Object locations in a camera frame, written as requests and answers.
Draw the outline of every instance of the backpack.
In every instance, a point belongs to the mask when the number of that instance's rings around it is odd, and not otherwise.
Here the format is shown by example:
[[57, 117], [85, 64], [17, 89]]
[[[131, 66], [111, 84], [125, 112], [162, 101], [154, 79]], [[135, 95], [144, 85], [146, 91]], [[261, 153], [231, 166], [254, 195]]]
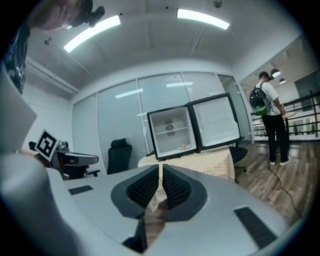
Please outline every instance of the backpack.
[[249, 96], [252, 112], [256, 116], [264, 116], [272, 108], [266, 93], [261, 89], [262, 84], [259, 88], [255, 86]]

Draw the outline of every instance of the mini fridge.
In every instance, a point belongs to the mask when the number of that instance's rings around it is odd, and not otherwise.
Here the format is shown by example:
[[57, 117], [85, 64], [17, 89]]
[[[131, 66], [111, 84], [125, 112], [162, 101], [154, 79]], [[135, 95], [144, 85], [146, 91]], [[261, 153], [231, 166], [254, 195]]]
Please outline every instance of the mini fridge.
[[221, 147], [240, 141], [229, 93], [147, 113], [157, 160]]

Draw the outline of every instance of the plate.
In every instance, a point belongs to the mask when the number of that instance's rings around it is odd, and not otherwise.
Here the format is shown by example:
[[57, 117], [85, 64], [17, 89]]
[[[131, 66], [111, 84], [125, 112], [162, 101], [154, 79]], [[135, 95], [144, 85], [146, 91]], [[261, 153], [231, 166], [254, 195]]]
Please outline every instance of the plate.
[[191, 148], [191, 147], [192, 147], [191, 144], [187, 144], [187, 145], [185, 145], [185, 147], [178, 147], [177, 149], [178, 150], [186, 150], [186, 149]]

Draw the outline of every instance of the black pants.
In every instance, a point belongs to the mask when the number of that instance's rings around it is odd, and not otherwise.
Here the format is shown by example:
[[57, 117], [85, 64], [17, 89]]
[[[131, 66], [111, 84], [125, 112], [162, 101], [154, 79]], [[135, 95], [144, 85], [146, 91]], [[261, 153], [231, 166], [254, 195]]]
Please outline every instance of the black pants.
[[287, 134], [286, 126], [282, 115], [264, 115], [262, 120], [265, 131], [269, 140], [270, 162], [276, 161], [277, 143], [275, 141], [275, 133], [279, 138], [281, 162], [288, 161], [289, 151], [289, 134]]

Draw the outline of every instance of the white t-shirt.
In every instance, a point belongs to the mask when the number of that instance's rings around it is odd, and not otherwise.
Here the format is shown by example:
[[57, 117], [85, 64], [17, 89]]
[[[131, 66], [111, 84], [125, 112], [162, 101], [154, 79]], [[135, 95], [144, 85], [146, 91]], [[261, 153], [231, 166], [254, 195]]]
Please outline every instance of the white t-shirt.
[[[257, 83], [256, 88], [260, 88], [261, 82]], [[278, 93], [274, 89], [274, 87], [268, 83], [264, 82], [261, 86], [262, 91], [264, 91], [266, 98], [271, 102], [271, 109], [266, 113], [269, 116], [277, 116], [280, 115], [280, 110], [276, 107], [274, 100], [279, 98]]]

